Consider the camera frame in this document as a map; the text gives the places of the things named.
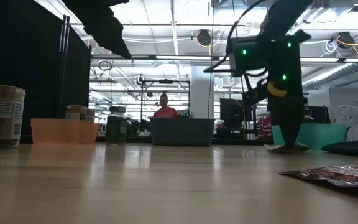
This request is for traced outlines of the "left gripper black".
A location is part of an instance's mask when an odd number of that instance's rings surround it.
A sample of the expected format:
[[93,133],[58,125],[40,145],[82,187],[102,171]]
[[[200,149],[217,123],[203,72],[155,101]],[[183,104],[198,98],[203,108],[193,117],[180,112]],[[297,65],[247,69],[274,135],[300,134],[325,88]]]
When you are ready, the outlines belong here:
[[62,0],[82,23],[97,43],[125,59],[132,55],[122,38],[123,25],[114,16],[112,6],[126,4],[129,0]]

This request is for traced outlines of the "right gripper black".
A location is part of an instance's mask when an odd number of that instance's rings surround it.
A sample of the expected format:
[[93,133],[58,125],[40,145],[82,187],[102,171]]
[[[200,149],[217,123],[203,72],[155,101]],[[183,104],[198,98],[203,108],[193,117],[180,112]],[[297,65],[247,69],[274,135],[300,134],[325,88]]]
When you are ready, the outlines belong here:
[[279,125],[285,148],[294,148],[303,121],[300,44],[311,39],[302,30],[269,43],[268,87],[272,122]]

